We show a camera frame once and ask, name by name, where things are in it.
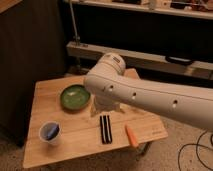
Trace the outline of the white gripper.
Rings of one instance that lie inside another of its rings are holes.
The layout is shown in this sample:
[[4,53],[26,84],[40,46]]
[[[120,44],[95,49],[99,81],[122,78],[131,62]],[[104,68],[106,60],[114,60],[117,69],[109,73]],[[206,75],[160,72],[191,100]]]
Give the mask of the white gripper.
[[120,103],[106,97],[95,96],[91,106],[91,116],[101,114],[102,112],[119,111]]

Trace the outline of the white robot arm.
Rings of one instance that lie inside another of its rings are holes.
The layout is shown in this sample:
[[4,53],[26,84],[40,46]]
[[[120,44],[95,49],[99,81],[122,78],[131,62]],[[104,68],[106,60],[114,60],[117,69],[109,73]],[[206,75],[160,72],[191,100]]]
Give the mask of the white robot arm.
[[213,132],[213,89],[126,77],[124,59],[104,54],[84,78],[101,103],[120,102]]

